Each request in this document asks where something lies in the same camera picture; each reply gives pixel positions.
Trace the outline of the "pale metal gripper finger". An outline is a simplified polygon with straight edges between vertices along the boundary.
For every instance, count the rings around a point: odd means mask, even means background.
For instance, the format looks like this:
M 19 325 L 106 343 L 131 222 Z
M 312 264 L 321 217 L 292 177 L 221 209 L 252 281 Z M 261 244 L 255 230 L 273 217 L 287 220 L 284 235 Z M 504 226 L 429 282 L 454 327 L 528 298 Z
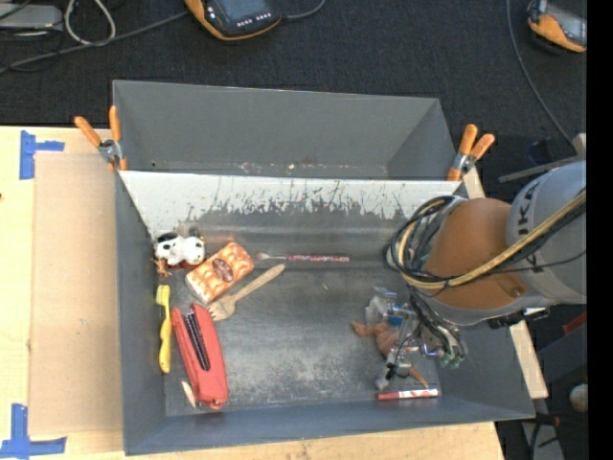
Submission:
M 392 348 L 385 359 L 381 372 L 375 378 L 375 389 L 387 390 L 394 377 L 408 377 L 411 368 L 412 364 L 407 353 L 400 348 Z
M 401 325 L 406 320 L 406 313 L 397 304 L 397 294 L 385 287 L 374 287 L 374 295 L 365 307 L 365 321 L 374 325 L 384 319 L 390 325 Z

